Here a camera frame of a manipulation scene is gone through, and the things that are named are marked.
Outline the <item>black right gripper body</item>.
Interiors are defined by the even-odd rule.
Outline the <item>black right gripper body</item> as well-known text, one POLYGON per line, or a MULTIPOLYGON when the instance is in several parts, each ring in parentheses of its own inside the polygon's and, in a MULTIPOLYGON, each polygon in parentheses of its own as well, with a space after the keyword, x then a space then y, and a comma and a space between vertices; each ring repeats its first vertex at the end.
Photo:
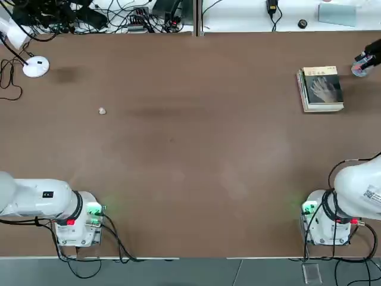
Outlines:
POLYGON ((366 56, 369 55, 379 55, 381 52, 381 39, 378 39, 364 48, 364 53, 366 56))

